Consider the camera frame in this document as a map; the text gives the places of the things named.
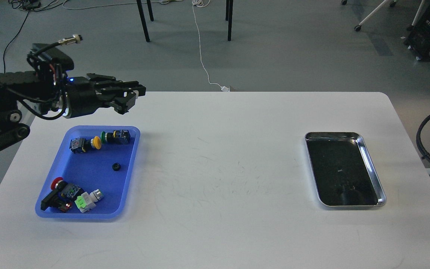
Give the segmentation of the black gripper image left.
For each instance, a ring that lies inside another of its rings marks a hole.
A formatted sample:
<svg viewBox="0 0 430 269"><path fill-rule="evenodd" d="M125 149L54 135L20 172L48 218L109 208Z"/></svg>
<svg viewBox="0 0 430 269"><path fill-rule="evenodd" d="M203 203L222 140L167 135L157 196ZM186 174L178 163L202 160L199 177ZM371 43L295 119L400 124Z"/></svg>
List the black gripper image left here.
<svg viewBox="0 0 430 269"><path fill-rule="evenodd" d="M68 78L65 93L65 118L90 115L99 108L110 107L123 115L135 105L138 96L145 96L146 87L138 81L124 82L112 75L88 73L87 78ZM108 96L101 101L98 94Z"/></svg>

